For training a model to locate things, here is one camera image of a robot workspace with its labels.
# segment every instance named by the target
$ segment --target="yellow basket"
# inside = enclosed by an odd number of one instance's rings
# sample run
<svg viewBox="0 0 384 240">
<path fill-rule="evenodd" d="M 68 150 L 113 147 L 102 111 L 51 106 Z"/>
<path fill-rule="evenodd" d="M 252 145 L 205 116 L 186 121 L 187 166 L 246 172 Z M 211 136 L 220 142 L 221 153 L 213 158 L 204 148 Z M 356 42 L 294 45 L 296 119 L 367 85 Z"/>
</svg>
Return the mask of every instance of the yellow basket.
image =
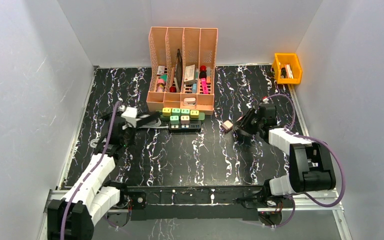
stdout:
<svg viewBox="0 0 384 240">
<path fill-rule="evenodd" d="M 281 78 L 281 68 L 289 64 L 293 78 Z M 300 84 L 303 70 L 300 61 L 295 53 L 275 53 L 274 62 L 271 65 L 274 69 L 274 79 L 277 84 Z"/>
</svg>

